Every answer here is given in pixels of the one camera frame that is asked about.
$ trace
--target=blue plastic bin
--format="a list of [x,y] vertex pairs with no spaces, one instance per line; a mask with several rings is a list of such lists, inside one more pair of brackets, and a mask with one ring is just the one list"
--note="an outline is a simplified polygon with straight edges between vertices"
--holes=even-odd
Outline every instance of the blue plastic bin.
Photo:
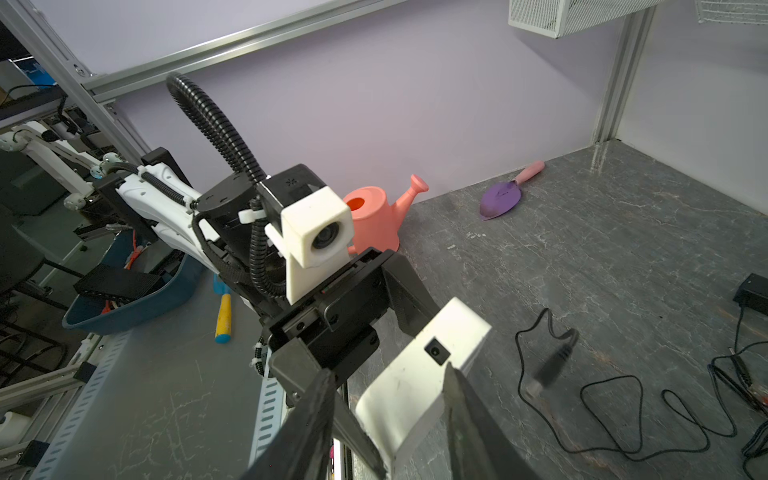
[[[132,251],[133,233],[122,232],[115,237],[101,262],[104,265],[122,267]],[[132,329],[189,300],[204,270],[202,263],[185,255],[176,275],[158,291],[104,315],[101,315],[104,309],[103,300],[78,295],[61,324],[65,329],[81,329],[99,335],[111,335]]]

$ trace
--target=pink watering can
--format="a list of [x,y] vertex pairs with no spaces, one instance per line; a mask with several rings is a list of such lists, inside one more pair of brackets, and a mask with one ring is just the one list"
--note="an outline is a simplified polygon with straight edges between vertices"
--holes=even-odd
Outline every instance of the pink watering can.
[[389,205],[386,192],[378,187],[358,188],[344,197],[344,201],[352,209],[352,220],[355,224],[355,238],[349,254],[362,253],[366,248],[377,250],[397,250],[400,247],[400,237],[397,230],[402,225],[411,208],[413,199],[421,192],[429,190],[424,180],[418,175],[411,175],[411,187],[393,205]]

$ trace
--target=black power adapter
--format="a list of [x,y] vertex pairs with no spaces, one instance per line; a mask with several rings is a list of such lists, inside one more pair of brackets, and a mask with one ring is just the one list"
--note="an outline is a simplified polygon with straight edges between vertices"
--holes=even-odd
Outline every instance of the black power adapter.
[[768,278],[757,273],[751,273],[739,285],[733,301],[739,306],[745,306],[763,315],[768,315]]

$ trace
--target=purple trowel blade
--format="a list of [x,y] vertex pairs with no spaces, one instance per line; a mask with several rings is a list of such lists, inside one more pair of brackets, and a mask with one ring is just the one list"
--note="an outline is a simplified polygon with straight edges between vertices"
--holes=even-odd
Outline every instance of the purple trowel blade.
[[503,182],[489,188],[480,200],[480,217],[490,220],[507,213],[520,201],[520,187],[517,182]]

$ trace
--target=metal basket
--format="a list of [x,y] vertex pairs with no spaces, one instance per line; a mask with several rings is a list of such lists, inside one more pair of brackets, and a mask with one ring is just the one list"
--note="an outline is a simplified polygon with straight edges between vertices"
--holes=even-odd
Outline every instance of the metal basket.
[[659,3],[661,0],[509,0],[509,24],[559,38]]
[[696,0],[699,23],[747,23],[768,25],[768,0]]

